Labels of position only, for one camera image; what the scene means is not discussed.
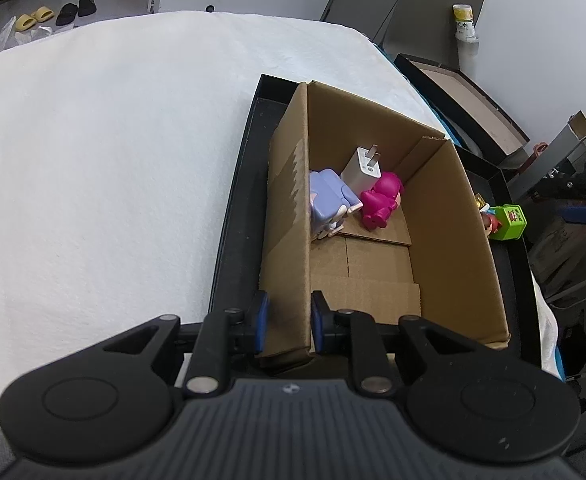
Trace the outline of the green cube toy box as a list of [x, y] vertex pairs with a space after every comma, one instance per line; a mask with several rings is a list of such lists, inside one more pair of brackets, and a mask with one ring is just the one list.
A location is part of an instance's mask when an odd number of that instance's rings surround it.
[[527, 220], [520, 205], [496, 206], [489, 213], [498, 222], [497, 230], [489, 234], [492, 240], [519, 240], [522, 237]]

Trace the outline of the brown-haired girl figurine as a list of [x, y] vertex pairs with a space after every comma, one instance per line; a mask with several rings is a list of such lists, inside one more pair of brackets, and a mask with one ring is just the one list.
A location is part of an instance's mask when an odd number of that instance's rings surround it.
[[494, 211], [487, 209], [480, 212], [480, 218], [482, 218], [484, 231], [487, 237], [492, 234], [496, 234], [501, 228], [502, 224], [494, 214]]

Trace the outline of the brown cardboard box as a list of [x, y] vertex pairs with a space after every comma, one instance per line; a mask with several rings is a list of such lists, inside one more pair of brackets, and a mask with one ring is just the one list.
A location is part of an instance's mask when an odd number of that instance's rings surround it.
[[[310, 171], [342, 170], [375, 146], [404, 185], [383, 229], [358, 217], [324, 240], [310, 226]], [[304, 82], [270, 141], [261, 289], [270, 300], [264, 352], [308, 356], [311, 295], [330, 308], [396, 324], [417, 314], [494, 349], [510, 332], [494, 258], [453, 144], [439, 131], [320, 82]]]

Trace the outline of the magenta bear toy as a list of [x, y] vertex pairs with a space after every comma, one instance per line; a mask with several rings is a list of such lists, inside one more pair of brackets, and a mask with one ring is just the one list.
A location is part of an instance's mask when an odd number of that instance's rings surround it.
[[397, 174], [383, 171], [372, 188], [360, 194], [360, 200], [363, 203], [361, 208], [363, 226], [368, 231], [384, 229], [393, 212], [399, 207], [404, 190], [403, 182]]

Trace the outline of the purple block figure toy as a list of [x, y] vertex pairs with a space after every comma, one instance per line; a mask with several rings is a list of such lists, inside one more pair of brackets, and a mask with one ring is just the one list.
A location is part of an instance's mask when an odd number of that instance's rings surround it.
[[363, 208], [363, 202], [332, 169], [309, 174], [310, 231], [313, 240], [331, 237], [346, 217]]

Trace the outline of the white USB wall charger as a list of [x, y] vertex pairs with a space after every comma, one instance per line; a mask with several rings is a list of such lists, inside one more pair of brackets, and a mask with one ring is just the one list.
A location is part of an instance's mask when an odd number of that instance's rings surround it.
[[380, 152], [377, 144], [372, 144], [370, 148], [358, 146], [355, 149], [340, 174], [342, 181], [351, 189], [351, 192], [360, 196], [362, 192], [374, 187], [382, 174], [379, 159]]

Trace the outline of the black shallow tray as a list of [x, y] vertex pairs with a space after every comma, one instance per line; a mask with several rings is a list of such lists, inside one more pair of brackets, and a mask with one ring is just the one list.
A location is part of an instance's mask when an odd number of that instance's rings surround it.
[[[267, 206], [268, 148], [272, 133], [297, 88], [291, 80], [262, 74], [247, 114], [221, 229], [208, 310], [245, 310], [258, 291]], [[506, 320], [508, 350], [541, 364], [534, 283], [523, 240], [492, 240]]]

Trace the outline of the black side table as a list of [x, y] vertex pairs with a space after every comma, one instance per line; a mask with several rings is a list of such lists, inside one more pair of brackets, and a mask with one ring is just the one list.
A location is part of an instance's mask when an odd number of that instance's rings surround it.
[[394, 64], [469, 151], [500, 165], [529, 142], [520, 126], [460, 70], [402, 54]]

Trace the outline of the yellow capped spray bottle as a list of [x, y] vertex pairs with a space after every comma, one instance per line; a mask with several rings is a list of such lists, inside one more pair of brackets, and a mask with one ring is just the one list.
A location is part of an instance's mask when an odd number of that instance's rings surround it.
[[452, 6], [452, 12], [456, 22], [454, 36], [457, 40], [459, 70], [468, 78], [473, 78], [479, 50], [473, 8], [466, 3], [456, 3]]

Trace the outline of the grey upright panel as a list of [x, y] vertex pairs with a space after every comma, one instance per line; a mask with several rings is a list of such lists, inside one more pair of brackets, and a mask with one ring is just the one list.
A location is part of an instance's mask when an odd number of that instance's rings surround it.
[[475, 13], [484, 0], [329, 0], [322, 21], [358, 30], [391, 58], [410, 55], [458, 65], [452, 6], [465, 3]]

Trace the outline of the black slippers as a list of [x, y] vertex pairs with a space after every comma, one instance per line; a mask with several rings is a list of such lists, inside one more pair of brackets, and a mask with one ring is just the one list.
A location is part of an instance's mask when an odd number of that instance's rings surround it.
[[86, 16], [95, 14], [97, 12], [97, 5], [95, 0], [78, 0], [77, 3], [63, 4], [57, 18], [56, 25], [58, 27], [73, 24], [75, 18], [86, 18]]

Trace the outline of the white plastic bag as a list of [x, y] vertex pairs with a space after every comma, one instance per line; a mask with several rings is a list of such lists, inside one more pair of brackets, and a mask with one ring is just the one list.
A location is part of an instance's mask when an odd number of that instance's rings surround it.
[[2, 26], [0, 30], [0, 52], [50, 37], [54, 33], [51, 27], [44, 26], [43, 24], [36, 25], [26, 32], [17, 32], [14, 29], [17, 18], [18, 16], [13, 16]]

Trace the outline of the yellow slippers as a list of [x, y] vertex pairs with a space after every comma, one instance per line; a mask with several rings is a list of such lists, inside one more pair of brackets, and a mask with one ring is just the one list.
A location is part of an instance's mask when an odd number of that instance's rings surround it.
[[33, 28], [36, 25], [43, 24], [54, 18], [54, 11], [52, 11], [48, 6], [40, 6], [38, 9], [33, 11], [30, 14], [21, 14], [16, 19], [16, 24], [14, 24], [14, 29], [17, 32], [26, 32], [27, 30]]

